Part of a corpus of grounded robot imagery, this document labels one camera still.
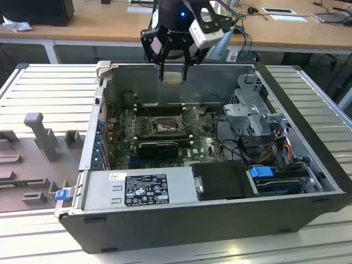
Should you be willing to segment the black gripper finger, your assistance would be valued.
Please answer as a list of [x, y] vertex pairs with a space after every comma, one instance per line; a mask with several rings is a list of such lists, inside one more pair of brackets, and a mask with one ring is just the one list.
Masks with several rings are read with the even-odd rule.
[[[152, 49], [154, 41], [158, 40], [160, 49], [155, 52]], [[142, 30], [140, 40], [145, 51], [147, 60], [150, 63], [159, 65], [159, 80], [164, 80], [164, 64], [169, 54], [169, 35], [166, 28], [157, 28], [153, 30]]]
[[[194, 47], [196, 48], [195, 53], [191, 55], [190, 48]], [[183, 66], [183, 73], [182, 73], [182, 78], [183, 81], [187, 80], [187, 73], [188, 73], [188, 68], [193, 66], [194, 64], [201, 64], [203, 59], [205, 58], [207, 54], [207, 49], [199, 49], [195, 43], [192, 45], [190, 43], [185, 43], [183, 47], [183, 53], [184, 53], [184, 66]]]

